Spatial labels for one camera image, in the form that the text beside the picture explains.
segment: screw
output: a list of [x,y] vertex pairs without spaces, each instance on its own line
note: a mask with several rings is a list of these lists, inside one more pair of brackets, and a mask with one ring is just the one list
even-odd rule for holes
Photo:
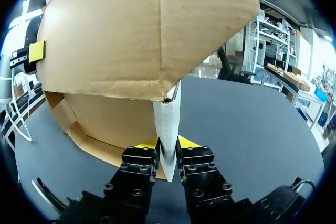
[[215,168],[216,166],[215,166],[215,163],[210,163],[210,164],[208,164],[208,167],[209,168]]
[[269,207],[269,202],[267,198],[262,199],[260,203],[265,209]]
[[203,190],[201,189],[195,189],[193,190],[193,196],[198,198],[198,197],[202,197],[204,195]]
[[105,184],[105,189],[106,190],[113,190],[113,185],[111,183]]
[[274,219],[279,219],[281,216],[281,213],[277,210],[274,210],[273,212],[271,212],[271,215],[273,216]]
[[140,189],[135,189],[132,193],[133,196],[135,197],[140,197],[142,195],[142,190]]
[[231,184],[229,184],[229,183],[224,183],[224,184],[222,185],[222,188],[223,188],[224,191],[230,191],[230,190],[231,190]]
[[194,165],[188,166],[188,170],[196,170],[196,166]]

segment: metal shelf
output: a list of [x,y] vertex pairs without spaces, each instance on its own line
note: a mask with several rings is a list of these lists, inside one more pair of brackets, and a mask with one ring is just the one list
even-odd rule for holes
[[283,43],[283,44],[285,44],[285,45],[288,45],[287,42],[285,42],[285,41],[282,40],[282,39],[279,39],[277,36],[274,36],[274,35],[271,35],[271,34],[267,34],[267,33],[263,32],[263,31],[259,31],[259,33],[260,33],[261,35],[264,35],[264,36],[266,36],[266,37],[269,37],[269,38],[271,38],[271,39],[274,39],[274,40],[276,40],[276,41],[278,41],[278,42],[280,42],[280,43]]
[[266,26],[268,28],[272,28],[272,29],[274,29],[278,33],[289,35],[289,32],[287,32],[285,30],[282,30],[280,27],[275,26],[275,25],[271,24],[270,22],[267,22],[267,21],[265,21],[263,19],[259,19],[259,22],[260,22],[261,25],[264,25],[264,26]]

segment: blue bin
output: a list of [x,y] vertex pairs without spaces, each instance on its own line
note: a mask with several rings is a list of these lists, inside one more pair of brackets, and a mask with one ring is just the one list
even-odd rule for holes
[[318,98],[320,98],[323,102],[326,102],[328,97],[326,95],[326,93],[324,93],[321,89],[316,88],[315,89],[315,94]]
[[308,118],[305,116],[304,112],[299,107],[297,107],[296,110],[299,112],[299,114],[305,121],[308,121]]

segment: white shelving unit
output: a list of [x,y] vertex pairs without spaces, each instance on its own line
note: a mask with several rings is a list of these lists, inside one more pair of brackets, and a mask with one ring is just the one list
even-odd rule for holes
[[296,34],[296,31],[295,30],[290,31],[290,34],[289,34],[289,64],[292,65],[293,67],[297,67],[297,62],[298,62],[297,40],[298,40],[298,36]]
[[[258,68],[264,68],[264,60],[265,55],[264,52],[259,49],[259,43],[266,43],[265,41],[272,41],[274,44],[278,44],[277,55],[275,61],[277,59],[282,60],[283,52],[287,54],[286,56],[286,64],[285,70],[288,69],[289,63],[289,45],[290,45],[290,34],[286,29],[281,29],[280,27],[273,25],[263,18],[257,16],[257,18],[253,19],[249,23],[249,36],[247,40],[247,64],[245,65],[245,70],[256,73]],[[254,84],[261,84],[261,81],[255,80],[255,77],[251,77],[251,82]],[[281,86],[276,84],[265,82],[265,86],[280,89]]]

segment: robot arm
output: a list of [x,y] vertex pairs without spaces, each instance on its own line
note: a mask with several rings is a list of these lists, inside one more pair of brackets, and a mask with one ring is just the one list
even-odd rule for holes
[[[155,149],[127,148],[119,170],[105,185],[104,198],[83,191],[80,201],[70,200],[65,206],[40,179],[33,180],[33,185],[59,211],[55,223],[145,223],[159,163],[159,147],[160,140]],[[305,202],[296,192],[300,179],[291,186],[278,187],[254,204],[249,199],[234,202],[232,186],[216,168],[209,147],[181,148],[177,140],[176,155],[192,224],[287,223]]]

